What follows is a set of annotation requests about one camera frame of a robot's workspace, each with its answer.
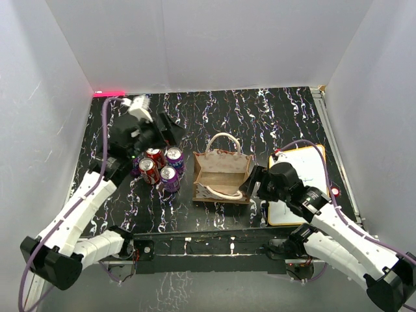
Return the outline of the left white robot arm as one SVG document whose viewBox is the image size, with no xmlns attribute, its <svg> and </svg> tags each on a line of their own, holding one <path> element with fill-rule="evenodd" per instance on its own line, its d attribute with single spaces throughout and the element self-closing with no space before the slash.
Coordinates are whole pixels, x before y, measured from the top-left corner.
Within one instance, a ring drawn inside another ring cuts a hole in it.
<svg viewBox="0 0 416 312">
<path fill-rule="evenodd" d="M 20 250 L 26 269 L 60 290 L 70 288 L 86 267 L 111 255 L 128 259 L 134 252 L 132 236 L 116 226 L 80 243 L 79 238 L 98 209 L 133 169 L 133 158 L 150 148 L 179 144 L 184 127 L 166 112 L 150 119 L 124 114 L 107 126 L 102 117 L 102 147 L 78 189 L 60 213 L 37 237 L 25 237 Z"/>
</svg>

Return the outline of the purple Fanta can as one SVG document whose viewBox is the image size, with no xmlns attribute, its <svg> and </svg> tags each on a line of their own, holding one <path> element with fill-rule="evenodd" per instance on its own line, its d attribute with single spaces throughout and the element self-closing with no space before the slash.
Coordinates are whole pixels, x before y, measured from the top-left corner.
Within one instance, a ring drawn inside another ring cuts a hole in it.
<svg viewBox="0 0 416 312">
<path fill-rule="evenodd" d="M 141 176 L 140 168 L 139 168 L 140 158 L 136 157 L 132 160 L 132 170 L 131 170 L 131 176 L 132 177 L 139 177 Z"/>
<path fill-rule="evenodd" d="M 165 191 L 175 193 L 180 189 L 179 176 L 172 166 L 165 166 L 160 171 L 160 177 Z"/>
<path fill-rule="evenodd" d="M 183 158 L 183 152 L 177 148 L 169 148 L 166 152 L 166 160 L 170 166 L 172 166 L 179 175 L 182 175 L 185 171 L 185 162 Z"/>
</svg>

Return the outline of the red cola can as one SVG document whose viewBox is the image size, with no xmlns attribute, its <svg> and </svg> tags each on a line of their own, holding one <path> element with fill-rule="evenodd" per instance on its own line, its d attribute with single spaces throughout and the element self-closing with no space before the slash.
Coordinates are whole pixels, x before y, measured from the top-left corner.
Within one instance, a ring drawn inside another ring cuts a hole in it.
<svg viewBox="0 0 416 312">
<path fill-rule="evenodd" d="M 166 165 L 166 158 L 164 156 L 163 149 L 149 148 L 146 150 L 146 157 L 152 159 L 159 170 Z"/>
<path fill-rule="evenodd" d="M 143 158 L 139 162 L 138 168 L 142 178 L 147 184 L 155 185 L 160 181 L 159 170 L 153 159 L 147 157 Z"/>
</svg>

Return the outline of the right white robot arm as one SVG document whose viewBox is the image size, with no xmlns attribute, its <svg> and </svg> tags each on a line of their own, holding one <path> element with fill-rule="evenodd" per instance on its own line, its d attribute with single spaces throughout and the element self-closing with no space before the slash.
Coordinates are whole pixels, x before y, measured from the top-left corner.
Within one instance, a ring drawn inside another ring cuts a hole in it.
<svg viewBox="0 0 416 312">
<path fill-rule="evenodd" d="M 382 311 L 399 311 L 415 293 L 415 256 L 371 237 L 323 191 L 303 184 L 287 162 L 255 166 L 239 190 L 268 202 L 283 202 L 305 224 L 288 243 L 299 258 L 325 261 L 358 285 Z"/>
</svg>

